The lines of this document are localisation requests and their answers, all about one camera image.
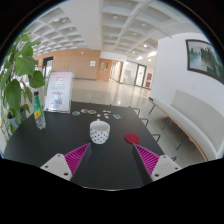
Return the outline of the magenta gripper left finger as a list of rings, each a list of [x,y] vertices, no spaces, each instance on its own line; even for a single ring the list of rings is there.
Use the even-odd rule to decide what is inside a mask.
[[[91,144],[84,144],[67,154],[56,154],[41,169],[70,181],[80,179],[91,155]]]

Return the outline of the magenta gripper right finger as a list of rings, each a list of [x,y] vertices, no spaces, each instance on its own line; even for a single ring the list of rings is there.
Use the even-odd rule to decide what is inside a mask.
[[[157,181],[181,170],[181,167],[169,156],[159,156],[138,144],[133,145],[133,154],[143,182],[148,182],[149,180]]]

